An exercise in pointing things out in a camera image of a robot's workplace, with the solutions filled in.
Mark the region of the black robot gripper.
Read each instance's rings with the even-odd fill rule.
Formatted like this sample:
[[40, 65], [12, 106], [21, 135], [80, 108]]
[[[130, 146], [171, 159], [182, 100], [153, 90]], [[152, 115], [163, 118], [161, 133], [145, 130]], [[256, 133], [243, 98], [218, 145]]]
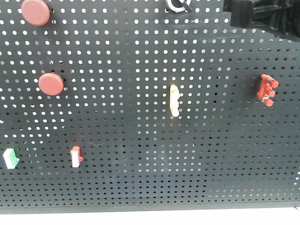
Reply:
[[233, 27], [261, 29], [278, 38], [300, 41], [298, 0], [225, 0], [223, 11], [231, 13]]

